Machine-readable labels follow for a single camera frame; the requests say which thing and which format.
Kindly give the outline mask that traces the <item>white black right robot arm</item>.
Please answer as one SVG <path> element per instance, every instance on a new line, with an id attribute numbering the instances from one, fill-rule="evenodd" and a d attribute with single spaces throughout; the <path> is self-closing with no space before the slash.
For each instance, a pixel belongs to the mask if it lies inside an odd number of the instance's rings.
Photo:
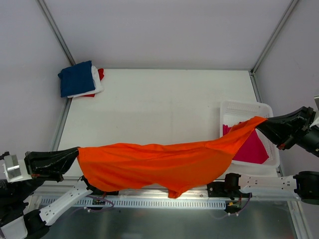
<path id="1" fill-rule="evenodd" d="M 315 156 L 319 155 L 319 115 L 311 107 L 301 107 L 290 114 L 268 118 L 257 125 L 257 130 L 279 150 L 288 150 L 297 145 Z M 223 191 L 231 199 L 237 194 L 271 195 L 294 197 L 317 205 L 319 174 L 315 171 L 302 171 L 296 175 L 267 178 L 228 173 Z"/>

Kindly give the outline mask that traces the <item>orange t shirt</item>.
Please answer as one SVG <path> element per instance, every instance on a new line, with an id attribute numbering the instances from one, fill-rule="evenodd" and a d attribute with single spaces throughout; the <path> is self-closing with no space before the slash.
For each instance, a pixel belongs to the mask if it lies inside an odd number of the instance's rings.
<path id="1" fill-rule="evenodd" d="M 136 190 L 159 184 L 168 189 L 169 198 L 176 199 L 221 176 L 255 128 L 265 121 L 255 116 L 209 141 L 80 147 L 77 161 L 89 184 L 101 191 Z"/>

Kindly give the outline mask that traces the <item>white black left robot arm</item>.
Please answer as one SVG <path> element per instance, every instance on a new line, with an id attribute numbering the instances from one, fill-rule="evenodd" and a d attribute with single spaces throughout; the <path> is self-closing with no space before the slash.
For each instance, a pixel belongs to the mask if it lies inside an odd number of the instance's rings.
<path id="1" fill-rule="evenodd" d="M 39 239 L 51 225 L 77 201 L 90 194 L 99 194 L 104 182 L 93 177 L 81 177 L 65 194 L 42 209 L 24 213 L 26 201 L 45 181 L 63 181 L 79 155 L 79 148 L 28 152 L 23 160 L 8 151 L 0 158 L 4 161 L 5 179 L 0 181 L 0 235 L 5 239 Z"/>

